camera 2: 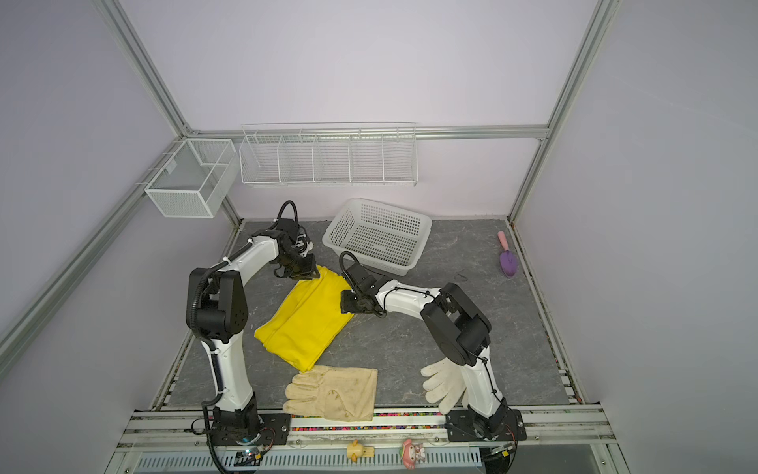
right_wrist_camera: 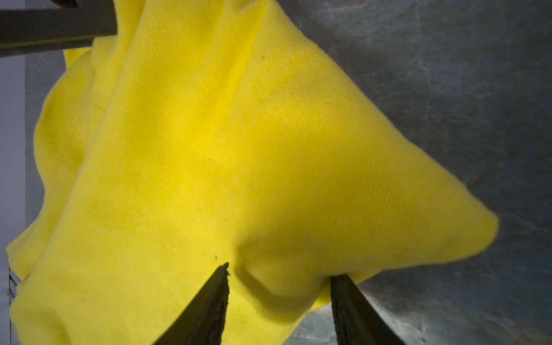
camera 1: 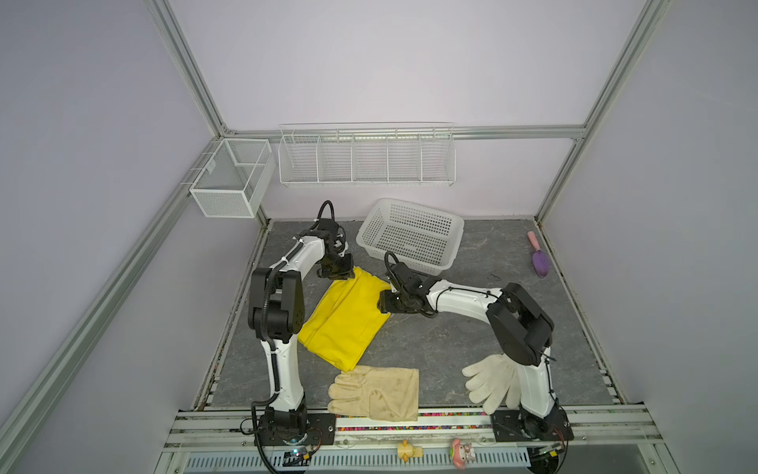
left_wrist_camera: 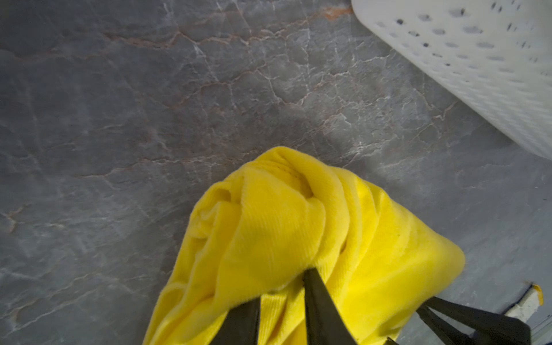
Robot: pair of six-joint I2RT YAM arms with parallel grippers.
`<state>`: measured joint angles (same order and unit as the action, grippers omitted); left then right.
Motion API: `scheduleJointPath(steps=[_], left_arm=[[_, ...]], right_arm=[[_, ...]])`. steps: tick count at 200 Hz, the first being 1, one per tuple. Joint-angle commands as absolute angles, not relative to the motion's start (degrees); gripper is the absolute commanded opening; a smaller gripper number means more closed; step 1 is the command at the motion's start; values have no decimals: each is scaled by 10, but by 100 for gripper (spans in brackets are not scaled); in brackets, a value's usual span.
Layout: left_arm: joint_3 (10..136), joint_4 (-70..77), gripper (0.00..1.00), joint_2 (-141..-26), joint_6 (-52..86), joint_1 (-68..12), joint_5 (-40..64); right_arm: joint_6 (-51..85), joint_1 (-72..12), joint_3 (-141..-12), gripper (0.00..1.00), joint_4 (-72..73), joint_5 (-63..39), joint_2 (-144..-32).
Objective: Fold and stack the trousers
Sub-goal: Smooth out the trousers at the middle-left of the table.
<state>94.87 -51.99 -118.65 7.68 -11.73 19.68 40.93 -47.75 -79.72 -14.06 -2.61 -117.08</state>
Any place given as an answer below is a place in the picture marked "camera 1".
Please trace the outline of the yellow trousers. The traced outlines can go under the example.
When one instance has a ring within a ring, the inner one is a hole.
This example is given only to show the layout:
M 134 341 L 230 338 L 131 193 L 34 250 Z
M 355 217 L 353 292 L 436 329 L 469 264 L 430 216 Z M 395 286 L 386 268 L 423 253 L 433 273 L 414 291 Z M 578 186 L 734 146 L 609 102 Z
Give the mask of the yellow trousers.
M 352 371 L 390 315 L 378 308 L 385 280 L 355 268 L 355 276 L 335 280 L 302 326 L 298 341 L 340 371 Z

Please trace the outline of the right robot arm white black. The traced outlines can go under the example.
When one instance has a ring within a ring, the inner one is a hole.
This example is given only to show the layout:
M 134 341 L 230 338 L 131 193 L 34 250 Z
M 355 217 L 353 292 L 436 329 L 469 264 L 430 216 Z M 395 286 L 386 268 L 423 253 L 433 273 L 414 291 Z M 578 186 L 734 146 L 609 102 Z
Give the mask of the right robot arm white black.
M 550 362 L 555 323 L 519 284 L 462 286 L 435 276 L 392 278 L 377 303 L 383 313 L 454 313 L 489 324 L 501 352 L 466 367 L 469 395 L 491 417 L 498 440 L 574 439 L 556 396 Z

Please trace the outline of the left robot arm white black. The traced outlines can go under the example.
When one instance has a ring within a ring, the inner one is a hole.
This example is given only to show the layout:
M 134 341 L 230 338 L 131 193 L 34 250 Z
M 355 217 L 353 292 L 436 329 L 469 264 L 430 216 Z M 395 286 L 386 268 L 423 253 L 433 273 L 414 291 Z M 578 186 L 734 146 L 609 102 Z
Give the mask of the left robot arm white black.
M 265 351 L 270 394 L 253 407 L 263 410 L 256 433 L 270 444 L 301 444 L 308 438 L 305 391 L 300 380 L 297 337 L 306 318 L 304 278 L 349 280 L 353 255 L 343 227 L 320 218 L 294 237 L 293 247 L 274 264 L 253 270 L 248 325 Z

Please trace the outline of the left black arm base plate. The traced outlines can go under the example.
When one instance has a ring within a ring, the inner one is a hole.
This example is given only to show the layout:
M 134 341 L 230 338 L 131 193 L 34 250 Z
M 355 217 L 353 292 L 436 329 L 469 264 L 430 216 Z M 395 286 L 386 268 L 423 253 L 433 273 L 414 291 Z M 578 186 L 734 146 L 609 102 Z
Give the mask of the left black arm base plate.
M 262 446 L 331 446 L 337 417 L 329 413 L 268 410 L 258 418 L 256 435 Z

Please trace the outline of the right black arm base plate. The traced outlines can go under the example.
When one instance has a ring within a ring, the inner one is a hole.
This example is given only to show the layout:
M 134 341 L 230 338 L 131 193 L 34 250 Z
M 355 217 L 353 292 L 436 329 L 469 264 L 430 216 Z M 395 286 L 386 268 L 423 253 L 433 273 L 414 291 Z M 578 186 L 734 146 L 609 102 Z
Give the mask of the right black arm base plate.
M 526 410 L 497 410 L 490 416 L 497 442 L 571 442 L 574 432 L 567 413 L 555 406 L 544 418 Z

